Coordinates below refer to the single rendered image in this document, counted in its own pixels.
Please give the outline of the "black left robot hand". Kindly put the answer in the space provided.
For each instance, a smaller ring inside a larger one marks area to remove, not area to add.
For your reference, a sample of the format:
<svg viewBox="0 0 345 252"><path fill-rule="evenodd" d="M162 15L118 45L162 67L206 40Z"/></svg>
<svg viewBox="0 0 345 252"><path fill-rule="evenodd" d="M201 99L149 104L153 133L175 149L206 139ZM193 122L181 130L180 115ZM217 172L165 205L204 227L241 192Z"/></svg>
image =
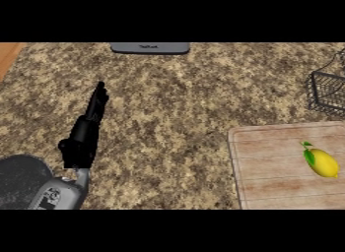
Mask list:
<svg viewBox="0 0 345 252"><path fill-rule="evenodd" d="M91 167L107 100L109 95L104 89L104 83L100 82L88 100L85 113L75 120L69 137L57 143L64 168Z"/></svg>

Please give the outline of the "yellow lemon with green leaf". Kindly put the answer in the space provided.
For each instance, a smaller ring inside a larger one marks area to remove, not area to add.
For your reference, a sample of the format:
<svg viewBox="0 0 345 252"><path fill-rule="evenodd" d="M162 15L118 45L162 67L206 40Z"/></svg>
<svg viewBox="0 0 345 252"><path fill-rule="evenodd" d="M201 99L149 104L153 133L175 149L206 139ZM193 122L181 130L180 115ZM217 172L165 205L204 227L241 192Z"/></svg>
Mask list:
<svg viewBox="0 0 345 252"><path fill-rule="evenodd" d="M313 149L312 143L307 141L301 142L301 147L301 156L315 174L320 177L335 178L340 166L334 157L323 150Z"/></svg>

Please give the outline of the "pale wooden cutting board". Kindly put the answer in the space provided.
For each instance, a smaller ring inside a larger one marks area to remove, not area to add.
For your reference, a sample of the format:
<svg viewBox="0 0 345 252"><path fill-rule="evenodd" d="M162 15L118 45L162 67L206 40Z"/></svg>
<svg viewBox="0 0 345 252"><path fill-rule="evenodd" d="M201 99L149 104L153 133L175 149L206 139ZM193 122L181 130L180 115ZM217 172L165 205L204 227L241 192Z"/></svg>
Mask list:
<svg viewBox="0 0 345 252"><path fill-rule="evenodd" d="M301 142L335 158L335 178L310 170ZM227 131L227 147L244 210L345 210L345 122L235 127Z"/></svg>

